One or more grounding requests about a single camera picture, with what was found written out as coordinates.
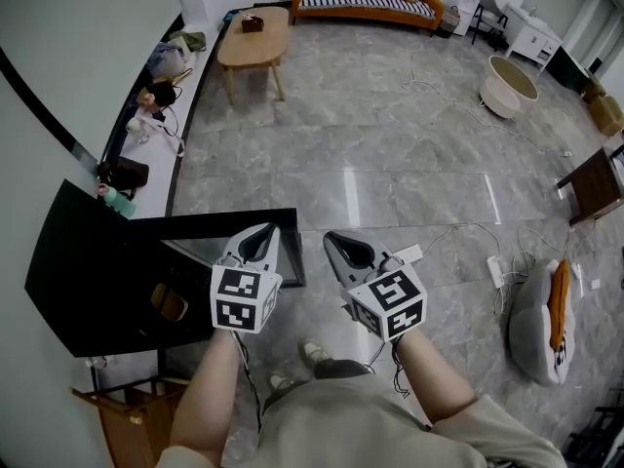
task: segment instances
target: wooden coffee table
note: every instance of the wooden coffee table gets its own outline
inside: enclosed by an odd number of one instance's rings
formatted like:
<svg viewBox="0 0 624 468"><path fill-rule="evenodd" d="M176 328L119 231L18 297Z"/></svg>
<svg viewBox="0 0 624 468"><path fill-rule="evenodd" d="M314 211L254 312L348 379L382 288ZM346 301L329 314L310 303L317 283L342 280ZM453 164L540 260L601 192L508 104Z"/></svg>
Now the wooden coffee table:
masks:
<svg viewBox="0 0 624 468"><path fill-rule="evenodd" d="M243 33L241 21L246 13L254 14L264 20L262 31ZM280 63L280 56L286 51L288 30L289 12L281 7L249 9L234 17L216 57L225 68L227 95L231 104L234 104L234 69L251 67L271 66L280 100L284 100L277 66Z"/></svg>

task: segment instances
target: wooden chair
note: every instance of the wooden chair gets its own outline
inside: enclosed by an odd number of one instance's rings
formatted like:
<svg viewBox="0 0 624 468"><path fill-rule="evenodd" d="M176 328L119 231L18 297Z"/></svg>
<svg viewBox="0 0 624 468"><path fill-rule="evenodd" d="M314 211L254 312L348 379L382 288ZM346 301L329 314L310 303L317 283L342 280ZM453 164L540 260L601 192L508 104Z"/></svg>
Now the wooden chair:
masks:
<svg viewBox="0 0 624 468"><path fill-rule="evenodd" d="M95 392L70 390L97 408L116 468L153 468L169 446L174 414L187 383L157 376Z"/></svg>

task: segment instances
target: beige shirt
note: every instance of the beige shirt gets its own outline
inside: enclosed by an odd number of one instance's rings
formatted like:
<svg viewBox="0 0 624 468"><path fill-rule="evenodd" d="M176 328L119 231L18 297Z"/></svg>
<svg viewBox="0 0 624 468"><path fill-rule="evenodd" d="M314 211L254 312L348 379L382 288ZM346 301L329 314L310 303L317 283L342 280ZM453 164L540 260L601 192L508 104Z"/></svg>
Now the beige shirt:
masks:
<svg viewBox="0 0 624 468"><path fill-rule="evenodd" d="M489 396L427 432L400 396L373 374L312 381L264 416L244 468L483 467L498 461L565 468L559 451L529 432ZM158 468L214 468L188 448L163 451Z"/></svg>

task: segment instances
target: bag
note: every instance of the bag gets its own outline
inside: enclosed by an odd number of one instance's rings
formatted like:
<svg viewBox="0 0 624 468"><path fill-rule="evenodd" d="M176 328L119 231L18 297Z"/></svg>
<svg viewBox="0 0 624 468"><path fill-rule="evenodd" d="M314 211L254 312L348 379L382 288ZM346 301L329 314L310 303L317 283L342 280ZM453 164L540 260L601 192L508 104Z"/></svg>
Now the bag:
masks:
<svg viewBox="0 0 624 468"><path fill-rule="evenodd" d="M152 78L177 76L186 68L182 50L177 45L159 43L145 64Z"/></svg>
<svg viewBox="0 0 624 468"><path fill-rule="evenodd" d="M149 167L120 156L116 161L101 163L97 167L97 176L100 183L105 183L118 191L130 190L131 196L134 197L135 189L147 183Z"/></svg>
<svg viewBox="0 0 624 468"><path fill-rule="evenodd" d="M181 36L191 52L205 51L206 50L206 35L201 31L194 33L186 33L184 31L174 31L169 38L177 38Z"/></svg>

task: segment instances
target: power strip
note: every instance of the power strip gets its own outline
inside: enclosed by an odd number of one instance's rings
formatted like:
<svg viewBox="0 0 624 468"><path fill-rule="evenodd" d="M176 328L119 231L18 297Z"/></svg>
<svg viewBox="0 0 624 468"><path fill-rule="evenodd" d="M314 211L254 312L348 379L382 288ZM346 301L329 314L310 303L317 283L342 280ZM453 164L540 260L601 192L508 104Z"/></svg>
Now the power strip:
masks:
<svg viewBox="0 0 624 468"><path fill-rule="evenodd" d="M489 256L486 258L487 270L489 271L489 276L491 278L491 283L498 290L501 286L505 284L505 280L503 279L503 273L500 270L500 265L498 264L498 258L495 256Z"/></svg>
<svg viewBox="0 0 624 468"><path fill-rule="evenodd" d="M422 258L422 250L420 246L413 245L404 250L400 250L399 252L394 253L395 256L400 258L405 263L414 263L417 260Z"/></svg>

